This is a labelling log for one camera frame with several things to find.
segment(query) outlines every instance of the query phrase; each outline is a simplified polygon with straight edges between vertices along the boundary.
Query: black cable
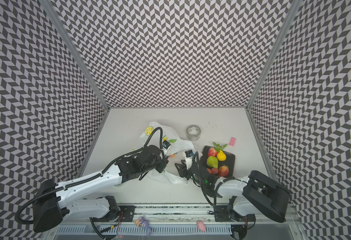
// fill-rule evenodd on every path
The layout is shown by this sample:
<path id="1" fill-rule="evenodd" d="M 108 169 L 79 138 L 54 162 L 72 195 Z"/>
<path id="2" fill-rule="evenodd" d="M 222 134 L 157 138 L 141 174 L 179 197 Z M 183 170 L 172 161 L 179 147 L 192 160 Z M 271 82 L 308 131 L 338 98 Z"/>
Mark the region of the black cable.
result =
<path id="1" fill-rule="evenodd" d="M 139 180 L 142 180 L 146 175 L 147 175 L 148 172 L 145 172 L 144 175 L 141 175 L 141 177 L 139 178 Z"/>
<path id="2" fill-rule="evenodd" d="M 33 220 L 24 220 L 21 218 L 21 212 L 27 208 L 30 204 L 33 204 L 34 202 L 38 201 L 39 199 L 43 198 L 43 197 L 46 197 L 50 194 L 53 194 L 55 192 L 58 192 L 58 191 L 61 191 L 63 190 L 64 188 L 63 187 L 59 187 L 59 188 L 56 188 L 56 189 L 53 189 L 53 190 L 50 190 L 48 192 L 45 192 L 37 197 L 34 197 L 33 199 L 30 199 L 29 201 L 27 201 L 25 204 L 23 204 L 21 207 L 19 207 L 18 211 L 15 213 L 15 221 L 17 223 L 20 223 L 20 224 L 33 224 Z"/>
<path id="3" fill-rule="evenodd" d="M 217 211 L 216 211 L 216 212 L 214 212 L 214 211 L 209 211 L 208 213 L 211 214 L 211 215 L 220 216 L 221 218 L 223 218 L 223 219 L 225 219 L 225 220 L 232 220 L 230 217 L 227 218 L 227 217 L 222 216 L 222 215 L 220 214 L 220 212 L 217 212 Z"/>
<path id="4" fill-rule="evenodd" d="M 220 186 L 223 184 L 223 182 L 220 182 L 218 183 L 218 185 L 216 186 L 215 188 L 215 191 L 214 191 L 214 206 L 217 205 L 217 195 L 218 195 L 218 189 L 220 188 Z"/>
<path id="5" fill-rule="evenodd" d="M 207 202 L 214 207 L 213 203 L 210 201 L 210 199 L 208 199 L 207 195 L 205 194 L 205 187 L 204 187 L 204 182 L 202 181 L 202 176 L 201 176 L 201 170 L 200 170 L 200 167 L 199 167 L 199 157 L 198 157 L 198 151 L 195 152 L 193 158 L 192 158 L 192 161 L 193 159 L 197 159 L 197 168 L 198 168 L 198 176 L 199 176 L 199 179 L 200 179 L 200 186 L 201 186 L 201 189 L 202 189 L 202 193 L 203 193 L 203 196 L 206 198 Z"/>
<path id="6" fill-rule="evenodd" d="M 115 228 L 116 226 L 118 226 L 118 224 L 114 224 L 114 225 L 112 225 L 112 226 L 110 226 L 110 227 L 107 227 L 107 228 L 105 228 L 105 229 L 102 229 L 102 230 L 100 231 L 100 233 L 104 233 L 104 232 L 107 232 L 107 231 L 109 231 L 109 230 L 112 230 L 112 229 Z"/>
<path id="7" fill-rule="evenodd" d="M 247 230 L 252 229 L 252 228 L 254 227 L 254 225 L 255 225 L 255 221 L 256 221 L 256 219 L 255 219 L 255 214 L 253 214 L 253 216 L 254 216 L 254 223 L 253 223 L 253 225 L 252 225 L 250 228 L 247 228 Z"/>
<path id="8" fill-rule="evenodd" d="M 238 180 L 238 181 L 240 181 L 240 182 L 244 182 L 244 183 L 246 183 L 246 184 L 247 184 L 247 182 L 242 181 L 242 180 L 239 180 L 239 179 L 237 179 L 237 178 L 235 178 L 235 177 L 234 177 L 234 179 L 235 179 L 235 180 Z"/>
<path id="9" fill-rule="evenodd" d="M 134 153 L 137 153 L 137 152 L 142 151 L 142 150 L 144 149 L 144 147 L 146 147 L 146 146 L 149 144 L 149 142 L 150 142 L 151 138 L 153 137 L 154 133 L 155 133 L 156 131 L 158 131 L 158 130 L 160 131 L 159 148 L 161 149 L 161 148 L 162 148 L 162 134 L 163 134 L 163 130 L 162 130 L 161 127 L 156 127 L 156 128 L 152 131 L 152 133 L 150 134 L 150 136 L 147 138 L 147 140 L 146 140 L 146 142 L 145 142 L 145 144 L 144 144 L 143 147 L 141 147 L 140 149 L 137 149 L 137 150 L 135 150 L 135 151 L 132 151 L 132 152 L 129 152 L 129 153 L 126 153 L 126 154 L 124 154 L 124 155 L 121 155 L 121 156 L 117 157 L 116 159 L 114 159 L 113 161 L 111 161 L 111 162 L 104 168 L 104 170 L 102 170 L 102 174 L 105 174 L 105 172 L 107 172 L 107 170 L 108 170 L 116 161 L 120 160 L 120 159 L 123 158 L 124 156 L 129 156 L 129 155 L 132 155 L 132 154 L 134 154 Z M 162 151 L 162 159 L 164 160 L 164 159 L 165 159 L 165 154 L 163 153 L 163 150 L 161 150 L 161 151 Z"/>
<path id="10" fill-rule="evenodd" d="M 201 186 L 197 185 L 197 183 L 195 183 L 195 180 L 194 180 L 193 177 L 192 177 L 192 180 L 193 180 L 194 184 L 195 184 L 197 187 L 201 187 Z"/>
<path id="11" fill-rule="evenodd" d="M 112 238 L 108 238 L 108 237 L 105 237 L 104 235 L 102 235 L 99 230 L 96 228 L 96 225 L 94 224 L 93 222 L 93 218 L 91 217 L 90 218 L 90 223 L 91 223 L 91 226 L 93 227 L 94 231 L 96 232 L 96 234 L 102 238 L 103 240 L 113 240 L 117 235 L 113 236 Z"/>
<path id="12" fill-rule="evenodd" d="M 276 209 L 273 205 L 271 205 L 272 208 L 274 208 L 282 217 L 283 217 L 283 222 L 286 222 L 285 215 L 281 213 L 278 209 Z"/>
<path id="13" fill-rule="evenodd" d="M 154 132 L 156 132 L 157 130 L 160 130 L 160 139 L 159 139 L 159 148 L 161 149 L 162 148 L 162 128 L 161 127 L 156 127 L 153 132 L 150 134 L 150 136 L 148 137 L 148 139 L 146 140 L 145 142 L 145 145 L 143 147 L 141 147 L 140 149 L 138 150 L 135 150 L 135 151 L 132 151 L 132 152 L 129 152 L 127 154 L 124 154 L 124 155 L 121 155 L 119 157 L 117 157 L 116 159 L 114 159 L 113 161 L 111 161 L 104 170 L 102 170 L 102 174 L 98 173 L 92 177 L 89 177 L 87 179 L 84 179 L 84 180 L 81 180 L 81 181 L 78 181 L 78 182 L 73 182 L 73 183 L 70 183 L 68 185 L 66 185 L 65 187 L 59 187 L 59 188 L 56 188 L 56 189 L 53 189 L 53 190 L 50 190 L 50 191 L 47 191 L 37 197 L 34 197 L 33 199 L 27 201 L 25 204 L 23 204 L 21 207 L 19 207 L 19 209 L 17 210 L 17 212 L 15 213 L 15 216 L 14 216 L 14 219 L 17 223 L 20 223 L 20 224 L 33 224 L 34 223 L 34 220 L 24 220 L 21 218 L 21 213 L 23 212 L 23 210 L 25 208 L 27 208 L 30 204 L 33 204 L 35 203 L 36 201 L 38 201 L 39 199 L 43 198 L 43 197 L 46 197 L 47 195 L 50 195 L 50 194 L 53 194 L 55 192 L 58 192 L 58 191 L 61 191 L 61 190 L 65 190 L 65 189 L 68 189 L 70 187 L 74 187 L 74 186 L 77 186 L 77 185 L 80 185 L 80 184 L 84 184 L 86 182 L 90 182 L 100 176 L 102 176 L 103 174 L 105 174 L 105 172 L 107 172 L 107 170 L 116 162 L 118 161 L 119 159 L 123 158 L 124 156 L 127 156 L 127 155 L 131 155 L 131 154 L 134 154 L 134 153 L 137 153 L 137 152 L 140 152 L 142 151 L 142 149 L 144 147 L 146 147 L 150 141 L 150 139 L 152 138 Z M 162 159 L 164 160 L 165 158 L 165 155 L 163 153 L 163 150 L 162 151 Z"/>

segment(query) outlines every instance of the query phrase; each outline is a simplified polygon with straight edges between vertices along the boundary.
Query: pink eraser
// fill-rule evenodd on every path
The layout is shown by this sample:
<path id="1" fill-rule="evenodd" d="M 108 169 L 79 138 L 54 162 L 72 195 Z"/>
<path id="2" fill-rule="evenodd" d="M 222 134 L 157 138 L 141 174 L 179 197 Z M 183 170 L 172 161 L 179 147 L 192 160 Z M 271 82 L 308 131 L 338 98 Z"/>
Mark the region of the pink eraser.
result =
<path id="1" fill-rule="evenodd" d="M 231 137 L 229 145 L 234 146 L 234 144 L 235 144 L 235 137 Z"/>

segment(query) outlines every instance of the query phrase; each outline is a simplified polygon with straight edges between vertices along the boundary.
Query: purple toy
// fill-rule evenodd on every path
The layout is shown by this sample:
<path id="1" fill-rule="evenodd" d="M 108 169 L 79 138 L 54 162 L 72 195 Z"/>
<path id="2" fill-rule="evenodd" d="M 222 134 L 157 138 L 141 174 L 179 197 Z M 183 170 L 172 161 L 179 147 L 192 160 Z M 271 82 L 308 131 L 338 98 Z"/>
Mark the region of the purple toy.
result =
<path id="1" fill-rule="evenodd" d="M 135 224 L 137 225 L 137 227 L 143 227 L 147 231 L 147 236 L 150 235 L 151 228 L 149 227 L 149 222 L 145 220 L 144 217 L 138 217 L 138 219 L 135 221 Z"/>

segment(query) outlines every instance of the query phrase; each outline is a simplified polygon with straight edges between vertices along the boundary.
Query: strawberry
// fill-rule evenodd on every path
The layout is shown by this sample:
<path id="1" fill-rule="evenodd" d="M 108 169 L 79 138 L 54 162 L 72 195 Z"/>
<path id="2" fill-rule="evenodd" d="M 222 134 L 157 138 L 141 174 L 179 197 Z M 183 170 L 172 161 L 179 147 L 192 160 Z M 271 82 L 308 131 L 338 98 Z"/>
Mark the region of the strawberry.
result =
<path id="1" fill-rule="evenodd" d="M 210 156 L 216 157 L 217 154 L 218 154 L 218 152 L 214 149 L 214 147 L 211 147 L 209 149 L 209 152 L 207 153 L 207 157 L 210 157 Z"/>
<path id="2" fill-rule="evenodd" d="M 229 174 L 229 168 L 227 166 L 220 167 L 219 175 L 220 177 L 226 177 Z"/>

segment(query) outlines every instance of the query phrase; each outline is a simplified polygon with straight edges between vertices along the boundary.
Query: black motor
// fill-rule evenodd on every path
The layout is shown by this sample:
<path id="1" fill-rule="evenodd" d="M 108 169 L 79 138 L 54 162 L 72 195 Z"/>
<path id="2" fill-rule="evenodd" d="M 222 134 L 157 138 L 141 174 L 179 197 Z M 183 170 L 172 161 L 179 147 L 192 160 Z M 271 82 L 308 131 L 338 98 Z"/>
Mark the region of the black motor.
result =
<path id="1" fill-rule="evenodd" d="M 290 191 L 259 171 L 251 171 L 249 179 L 242 195 L 271 220 L 285 222 Z"/>
<path id="2" fill-rule="evenodd" d="M 161 150 L 154 145 L 146 146 L 140 153 L 124 157 L 117 162 L 122 176 L 122 183 L 139 177 L 141 180 L 150 170 L 156 169 L 161 173 L 169 162 L 165 156 L 160 156 Z"/>

